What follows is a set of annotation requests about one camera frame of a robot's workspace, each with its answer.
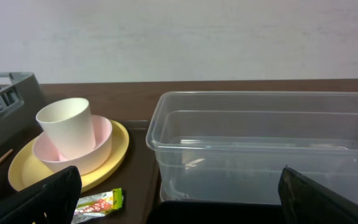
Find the cream cup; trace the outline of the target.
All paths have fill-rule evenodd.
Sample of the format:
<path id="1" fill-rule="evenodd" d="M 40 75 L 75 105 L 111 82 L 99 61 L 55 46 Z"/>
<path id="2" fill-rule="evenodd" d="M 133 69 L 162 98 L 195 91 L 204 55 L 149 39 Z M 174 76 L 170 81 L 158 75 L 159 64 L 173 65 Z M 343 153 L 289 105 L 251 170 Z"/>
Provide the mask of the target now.
<path id="1" fill-rule="evenodd" d="M 94 150 L 96 138 L 87 99 L 56 101 L 42 108 L 35 118 L 65 159 L 76 159 Z"/>

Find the pink bowl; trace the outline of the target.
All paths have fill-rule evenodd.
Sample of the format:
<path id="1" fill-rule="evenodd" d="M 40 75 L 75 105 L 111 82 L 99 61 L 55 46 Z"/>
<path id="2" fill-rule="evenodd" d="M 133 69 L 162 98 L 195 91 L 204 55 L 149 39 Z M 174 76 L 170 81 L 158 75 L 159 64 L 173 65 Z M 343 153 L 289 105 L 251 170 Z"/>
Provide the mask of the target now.
<path id="1" fill-rule="evenodd" d="M 66 159 L 47 135 L 42 133 L 32 146 L 33 155 L 52 172 L 58 172 L 68 166 L 76 166 L 81 175 L 96 170 L 107 160 L 112 151 L 112 122 L 98 115 L 92 115 L 92 122 L 96 145 L 90 153 L 76 159 Z"/>

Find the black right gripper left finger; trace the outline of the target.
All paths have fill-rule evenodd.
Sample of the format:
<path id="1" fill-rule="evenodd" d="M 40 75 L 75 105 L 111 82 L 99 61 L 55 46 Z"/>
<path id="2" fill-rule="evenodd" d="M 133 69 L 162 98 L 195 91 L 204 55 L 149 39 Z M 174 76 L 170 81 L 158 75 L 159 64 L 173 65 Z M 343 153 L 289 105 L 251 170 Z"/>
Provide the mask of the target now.
<path id="1" fill-rule="evenodd" d="M 71 223 L 81 188 L 69 166 L 0 201 L 0 223 Z"/>

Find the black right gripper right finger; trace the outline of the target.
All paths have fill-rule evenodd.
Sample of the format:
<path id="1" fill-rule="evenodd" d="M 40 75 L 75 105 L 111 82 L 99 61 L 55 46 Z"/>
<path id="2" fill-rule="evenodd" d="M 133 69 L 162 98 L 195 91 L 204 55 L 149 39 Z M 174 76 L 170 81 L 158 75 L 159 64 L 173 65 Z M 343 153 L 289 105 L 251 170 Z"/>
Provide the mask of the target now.
<path id="1" fill-rule="evenodd" d="M 278 184 L 287 223 L 358 224 L 358 204 L 285 167 Z"/>

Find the green orange snack wrapper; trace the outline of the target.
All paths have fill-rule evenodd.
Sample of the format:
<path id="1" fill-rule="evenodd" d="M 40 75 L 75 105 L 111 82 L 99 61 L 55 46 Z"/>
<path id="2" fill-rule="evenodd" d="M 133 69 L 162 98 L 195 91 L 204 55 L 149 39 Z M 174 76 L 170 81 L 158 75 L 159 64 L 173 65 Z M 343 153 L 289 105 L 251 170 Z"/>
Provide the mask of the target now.
<path id="1" fill-rule="evenodd" d="M 87 222 L 109 215 L 123 207 L 124 194 L 121 188 L 82 197 L 78 200 L 71 224 Z"/>

